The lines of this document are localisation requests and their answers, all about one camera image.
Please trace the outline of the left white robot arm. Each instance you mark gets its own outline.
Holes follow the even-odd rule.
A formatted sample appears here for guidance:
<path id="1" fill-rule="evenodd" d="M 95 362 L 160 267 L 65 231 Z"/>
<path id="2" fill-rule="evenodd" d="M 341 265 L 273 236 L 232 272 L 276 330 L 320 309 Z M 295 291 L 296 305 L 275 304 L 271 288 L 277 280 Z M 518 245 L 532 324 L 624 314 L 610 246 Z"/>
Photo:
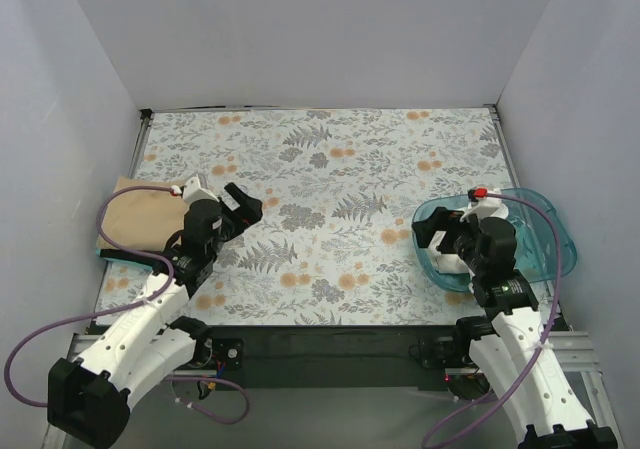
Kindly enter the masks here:
<path id="1" fill-rule="evenodd" d="M 180 315 L 211 276 L 223 245 L 262 219 L 262 203 L 236 184 L 225 186 L 230 208 L 198 178 L 170 192 L 187 205 L 181 229 L 164 248 L 132 259 L 151 266 L 133 306 L 91 346 L 50 369 L 47 420 L 93 448 L 109 448 L 136 404 L 181 367 L 219 373 L 237 368 L 242 345 L 218 340 L 204 322 Z"/>

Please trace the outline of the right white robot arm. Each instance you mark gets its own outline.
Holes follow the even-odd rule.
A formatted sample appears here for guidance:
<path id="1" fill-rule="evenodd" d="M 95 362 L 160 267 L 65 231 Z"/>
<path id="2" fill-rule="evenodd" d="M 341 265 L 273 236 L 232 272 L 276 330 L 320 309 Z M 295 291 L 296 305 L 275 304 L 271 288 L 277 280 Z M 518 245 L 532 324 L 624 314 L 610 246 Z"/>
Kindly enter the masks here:
<path id="1" fill-rule="evenodd" d="M 519 447 L 617 447 L 613 430 L 584 408 L 547 343 L 538 301 L 516 268 L 514 226 L 438 207 L 412 230 L 422 249 L 441 233 L 438 250 L 471 270 L 472 291 L 485 313 L 456 323 L 453 356 L 484 374 L 497 397 L 487 413 L 506 412 Z"/>

